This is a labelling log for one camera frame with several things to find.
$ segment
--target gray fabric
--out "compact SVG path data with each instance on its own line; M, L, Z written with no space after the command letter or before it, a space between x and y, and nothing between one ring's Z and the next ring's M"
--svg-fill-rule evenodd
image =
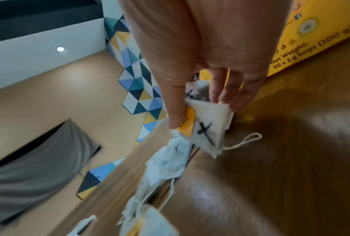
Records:
M0 167L0 222L62 189L98 147L67 120L39 147Z

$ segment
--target recessed light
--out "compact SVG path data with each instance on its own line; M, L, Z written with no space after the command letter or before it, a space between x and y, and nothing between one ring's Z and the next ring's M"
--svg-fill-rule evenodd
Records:
M65 51L65 49L63 47L57 47L57 51L63 52L63 51Z

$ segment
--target floor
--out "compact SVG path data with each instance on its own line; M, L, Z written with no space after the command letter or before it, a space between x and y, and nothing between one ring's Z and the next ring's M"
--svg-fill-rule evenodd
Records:
M81 202L76 192L89 169L134 148L146 114L131 115L122 106L122 71L103 51L0 90L0 159L69 117L103 147L59 193L0 227L0 236L46 235Z

